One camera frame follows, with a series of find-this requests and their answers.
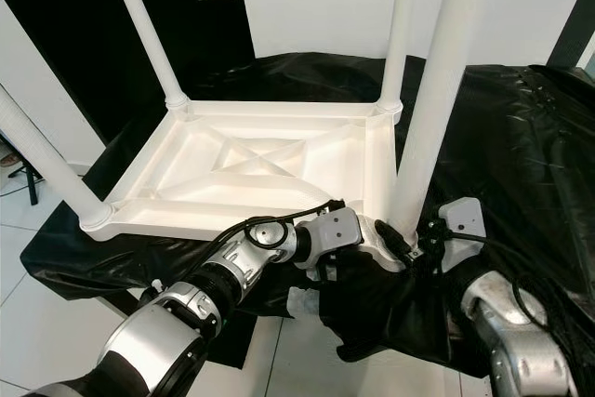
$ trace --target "black door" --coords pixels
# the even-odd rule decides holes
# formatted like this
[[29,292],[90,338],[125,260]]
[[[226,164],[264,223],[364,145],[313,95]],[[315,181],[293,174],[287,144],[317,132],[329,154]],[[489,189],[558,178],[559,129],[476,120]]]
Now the black door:
[[[104,141],[163,100],[122,0],[6,1]],[[143,1],[182,89],[254,59],[244,0]]]

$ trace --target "white wall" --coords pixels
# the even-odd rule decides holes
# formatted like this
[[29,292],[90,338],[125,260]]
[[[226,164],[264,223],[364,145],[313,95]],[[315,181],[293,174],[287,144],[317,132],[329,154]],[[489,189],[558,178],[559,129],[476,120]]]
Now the white wall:
[[[426,57],[441,0],[416,0],[409,54]],[[392,0],[245,0],[258,57],[386,55]],[[485,0],[470,64],[545,63],[575,0]]]
[[0,0],[0,84],[79,174],[105,146]]

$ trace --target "black cloth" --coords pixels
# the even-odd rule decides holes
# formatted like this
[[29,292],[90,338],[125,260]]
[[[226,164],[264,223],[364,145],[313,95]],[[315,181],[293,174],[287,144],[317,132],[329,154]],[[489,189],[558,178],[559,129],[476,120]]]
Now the black cloth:
[[[289,54],[241,71],[187,73],[193,99],[373,102],[383,60]],[[396,127],[397,160],[415,105],[424,60],[408,58],[403,116]],[[424,217],[461,196],[478,197],[490,237],[535,260],[535,270],[573,294],[581,315],[592,314],[595,285],[595,87],[580,73],[545,67],[475,66],[466,70],[449,123]],[[85,182],[104,198],[165,113],[143,111],[93,165]],[[67,299],[91,298],[154,278],[181,278],[205,243],[121,234],[97,243],[80,231],[61,204],[21,255],[33,277]],[[513,259],[497,267],[514,274]],[[310,280],[292,265],[272,265],[241,311],[286,316],[291,285]],[[399,300],[399,326],[386,328],[382,346],[481,375],[485,364],[468,337],[450,330],[443,290],[428,285]]]

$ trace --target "white cylindrical leg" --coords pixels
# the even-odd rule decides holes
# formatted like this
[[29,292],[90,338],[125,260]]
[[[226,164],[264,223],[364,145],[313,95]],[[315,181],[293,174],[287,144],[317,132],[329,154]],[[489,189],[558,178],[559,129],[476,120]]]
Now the white cylindrical leg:
[[139,33],[145,51],[149,55],[151,65],[157,73],[159,83],[165,92],[165,104],[168,108],[177,108],[187,103],[188,97],[179,87],[164,48],[159,41],[157,31],[152,25],[151,18],[142,0],[124,0],[126,9]]
[[377,107],[382,112],[398,109],[401,101],[401,84],[409,42],[409,25],[414,0],[394,0],[392,23],[390,25],[389,52],[384,65],[382,92]]
[[482,0],[443,0],[417,93],[389,223],[414,242],[444,132],[467,66]]
[[113,210],[88,189],[46,137],[0,86],[0,129],[78,215],[81,227],[105,222]]

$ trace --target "white tile floor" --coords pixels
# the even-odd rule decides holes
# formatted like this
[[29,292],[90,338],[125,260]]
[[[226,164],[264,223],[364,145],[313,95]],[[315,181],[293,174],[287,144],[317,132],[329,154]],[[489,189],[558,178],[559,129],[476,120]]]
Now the white tile floor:
[[[24,180],[11,180],[0,193]],[[66,301],[29,277],[19,255],[60,199],[44,182],[40,203],[26,190],[0,198],[0,397],[87,372],[122,321],[95,299]],[[245,367],[207,363],[190,396],[491,395],[482,380],[398,352],[357,364],[335,355],[338,338],[315,321],[259,318]]]

